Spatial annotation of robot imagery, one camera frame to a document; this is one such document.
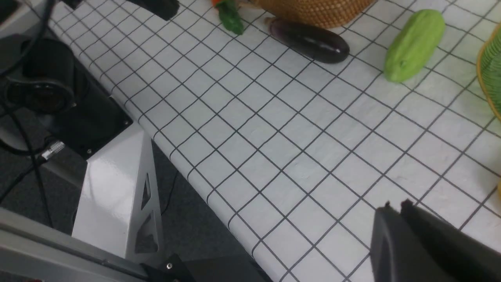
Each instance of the green pepper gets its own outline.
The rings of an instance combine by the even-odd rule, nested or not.
[[[236,9],[234,0],[213,0],[214,7],[219,11],[219,19],[227,30],[237,34],[243,34],[243,23]]]

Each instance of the black cable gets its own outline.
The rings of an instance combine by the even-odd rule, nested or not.
[[[24,49],[23,53],[21,54],[21,57],[13,63],[11,66],[7,67],[6,69],[3,69],[0,72],[0,80],[4,79],[7,75],[9,75],[11,72],[19,68],[28,58],[28,55],[30,52],[36,47],[38,42],[43,38],[45,35],[45,31],[47,30],[48,24],[49,24],[49,19],[51,18],[52,14],[52,9],[54,8],[54,5],[56,4],[56,0],[47,0],[44,8],[44,13],[42,14],[42,18],[40,19],[40,28],[37,34],[33,39],[30,40],[30,43],[28,46]],[[33,150],[33,147],[31,145],[30,140],[28,139],[28,135],[26,134],[25,129],[19,122],[18,118],[16,115],[12,112],[12,110],[7,107],[6,103],[3,101],[3,99],[0,99],[0,106],[4,108],[5,113],[7,113],[12,121],[16,124],[19,132],[21,133],[21,136],[25,140],[26,147],[28,148],[28,152],[30,153],[30,159],[32,161],[32,166],[33,170],[35,171],[35,176],[37,178],[38,182],[38,188],[40,191],[40,196],[42,198],[42,204],[44,206],[45,214],[47,216],[47,221],[50,227],[53,227],[52,224],[52,218],[49,212],[49,206],[47,204],[47,196],[45,195],[45,188],[44,188],[44,183],[42,182],[42,175],[40,174],[40,170],[37,164],[37,160],[35,158],[35,151]]]
[[[37,159],[37,166],[41,166],[44,164],[46,161],[43,158],[38,158]],[[7,197],[7,195],[14,189],[14,187],[19,184],[23,179],[25,178],[26,175],[30,174],[32,171],[35,170],[35,167],[33,164],[30,164],[23,172],[21,172],[9,185],[7,185],[7,189],[3,192],[2,195],[0,195],[0,205],[4,201],[4,199]]]
[[[43,147],[34,149],[33,153],[35,155],[40,154],[41,152],[43,152],[45,150],[45,148],[47,147],[47,145],[48,144],[45,143]],[[11,153],[13,155],[16,155],[16,156],[29,156],[31,154],[30,151],[20,150],[20,149],[12,147],[11,145],[5,143],[5,141],[3,141],[2,139],[0,139],[0,148],[4,149],[5,151],[7,151],[7,152],[9,152],[9,153]]]
[[[47,222],[48,222],[49,226],[51,228],[53,228],[54,226],[52,224],[52,218],[51,218],[51,214],[49,212],[49,205],[47,203],[47,196],[45,194],[44,183],[42,182],[42,175],[40,174],[40,169],[39,169],[39,166],[37,164],[36,155],[35,155],[35,152],[33,151],[33,147],[32,147],[32,144],[30,142],[30,139],[28,138],[28,134],[26,133],[26,131],[25,131],[23,125],[21,124],[21,122],[19,121],[18,117],[11,111],[11,109],[9,107],[7,107],[5,101],[3,101],[2,99],[0,99],[0,106],[2,108],[4,108],[4,111],[11,117],[12,121],[14,122],[16,127],[18,128],[19,133],[21,134],[21,137],[23,137],[23,139],[26,143],[26,147],[28,148],[28,152],[30,152],[30,159],[32,161],[32,165],[33,165],[33,168],[35,171],[35,176],[37,178],[38,189],[40,192],[40,197],[42,199],[42,205],[44,207],[45,214],[47,217]]]
[[[38,44],[38,42],[45,35],[45,31],[47,30],[47,26],[49,24],[49,19],[51,18],[52,8],[56,4],[56,0],[47,0],[44,8],[44,13],[42,14],[42,18],[40,19],[40,28],[33,39],[30,40],[30,43],[24,49],[23,53],[19,60],[13,63],[6,69],[2,69],[0,71],[0,79],[5,78],[8,74],[13,72],[15,69],[19,68],[28,58],[28,54],[33,50],[33,48]]]
[[[174,179],[172,180],[172,187],[170,188],[169,198],[167,198],[167,204],[165,205],[165,208],[163,208],[163,210],[160,213],[160,215],[163,215],[167,211],[167,209],[169,208],[170,199],[172,198],[172,192],[174,191],[174,187],[176,185],[176,179],[177,179],[178,176],[179,176],[179,171],[176,171],[176,174],[174,175]]]

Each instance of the yellow basket rim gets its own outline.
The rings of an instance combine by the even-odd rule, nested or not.
[[[476,76],[478,78],[478,83],[480,84],[480,87],[482,89],[482,92],[483,94],[485,95],[485,97],[487,98],[487,103],[489,104],[492,112],[494,113],[494,115],[497,117],[498,120],[501,121],[501,115],[498,113],[498,111],[496,110],[496,108],[494,107],[494,104],[492,102],[492,99],[490,98],[490,95],[489,95],[489,92],[487,91],[486,87],[485,87],[485,83],[483,82],[483,78],[482,78],[482,73],[481,73],[481,67],[480,67],[480,61],[482,59],[482,55],[483,55],[483,52],[486,48],[486,46],[488,44],[490,44],[494,37],[496,36],[496,33],[497,31],[501,28],[501,23],[498,24],[496,26],[496,28],[494,29],[494,31],[492,32],[492,34],[490,35],[490,38],[489,40],[487,40],[483,45],[482,45],[482,48],[480,49],[480,52],[478,53],[478,57],[477,57],[477,60],[476,60]]]

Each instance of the triangular cutout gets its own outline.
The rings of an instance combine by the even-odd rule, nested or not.
[[[144,206],[146,206],[150,198],[151,198],[150,176],[146,174],[146,180],[144,181],[144,189],[143,189],[143,200],[141,202],[141,210],[144,208]]]
[[[135,253],[153,253],[158,251],[158,243],[155,241],[152,230],[155,229],[153,214],[148,215],[137,232]]]

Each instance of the green squash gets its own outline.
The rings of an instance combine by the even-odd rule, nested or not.
[[[445,21],[439,11],[414,13],[386,53],[386,79],[402,82],[417,74],[433,55],[444,30]]]

